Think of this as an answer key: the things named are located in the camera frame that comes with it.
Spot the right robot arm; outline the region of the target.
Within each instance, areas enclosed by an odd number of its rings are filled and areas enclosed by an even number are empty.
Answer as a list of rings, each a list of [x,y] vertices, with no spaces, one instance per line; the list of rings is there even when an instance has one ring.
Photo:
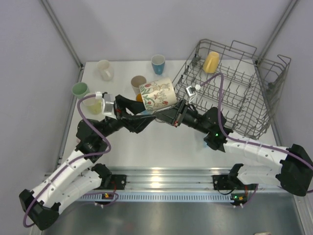
[[[300,145],[279,147],[252,140],[226,128],[226,119],[217,107],[201,115],[194,105],[187,105],[183,100],[171,108],[154,112],[154,115],[174,127],[184,124],[205,133],[203,140],[213,150],[258,162],[257,166],[235,164],[232,167],[228,182],[235,189],[266,184],[279,186],[296,196],[310,192],[313,162]]]

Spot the blue butterfly mug orange inside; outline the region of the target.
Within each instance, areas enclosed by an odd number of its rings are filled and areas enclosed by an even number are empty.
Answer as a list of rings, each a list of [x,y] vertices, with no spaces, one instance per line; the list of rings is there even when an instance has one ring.
[[[143,99],[141,94],[137,94],[136,101],[143,103]],[[150,115],[151,112],[147,111],[146,108],[143,106],[143,109],[137,115]]]

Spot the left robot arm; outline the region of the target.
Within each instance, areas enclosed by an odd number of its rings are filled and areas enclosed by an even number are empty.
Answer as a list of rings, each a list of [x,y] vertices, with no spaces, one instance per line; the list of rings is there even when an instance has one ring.
[[[106,117],[102,121],[87,119],[81,104],[86,100],[99,101]],[[145,114],[145,107],[139,101],[129,100],[121,95],[110,101],[107,93],[89,94],[77,102],[77,110],[82,118],[77,126],[79,143],[49,177],[32,190],[23,190],[19,199],[23,211],[23,225],[28,228],[27,219],[44,231],[53,225],[61,213],[79,197],[89,191],[111,185],[112,173],[98,159],[111,151],[107,137],[121,128],[140,133],[154,119]]]

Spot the yellow mug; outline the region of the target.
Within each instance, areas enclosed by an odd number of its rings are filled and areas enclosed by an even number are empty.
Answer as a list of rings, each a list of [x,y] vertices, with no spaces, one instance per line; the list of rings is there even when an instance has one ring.
[[[220,55],[217,52],[215,51],[209,52],[202,67],[204,72],[214,73],[217,70],[219,59],[220,59]]]

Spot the floral cream mug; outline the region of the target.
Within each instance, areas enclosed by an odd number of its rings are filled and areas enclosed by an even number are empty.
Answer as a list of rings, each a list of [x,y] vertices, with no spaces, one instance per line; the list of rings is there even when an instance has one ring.
[[[170,107],[177,97],[170,78],[162,78],[139,86],[145,109],[149,112]]]

